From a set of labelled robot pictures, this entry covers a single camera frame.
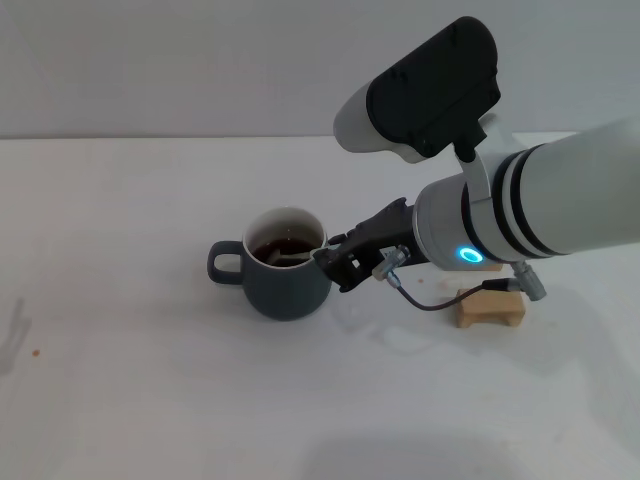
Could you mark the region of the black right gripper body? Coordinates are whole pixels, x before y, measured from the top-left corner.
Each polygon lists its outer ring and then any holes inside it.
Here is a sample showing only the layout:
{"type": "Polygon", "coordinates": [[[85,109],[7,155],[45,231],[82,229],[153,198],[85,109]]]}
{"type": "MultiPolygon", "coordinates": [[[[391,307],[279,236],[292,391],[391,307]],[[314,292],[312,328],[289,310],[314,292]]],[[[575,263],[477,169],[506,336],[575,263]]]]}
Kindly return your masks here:
{"type": "Polygon", "coordinates": [[[351,283],[362,283],[382,262],[383,250],[404,247],[405,266],[415,263],[415,236],[412,224],[413,206],[401,197],[373,217],[360,222],[347,233],[347,259],[351,283]]]}

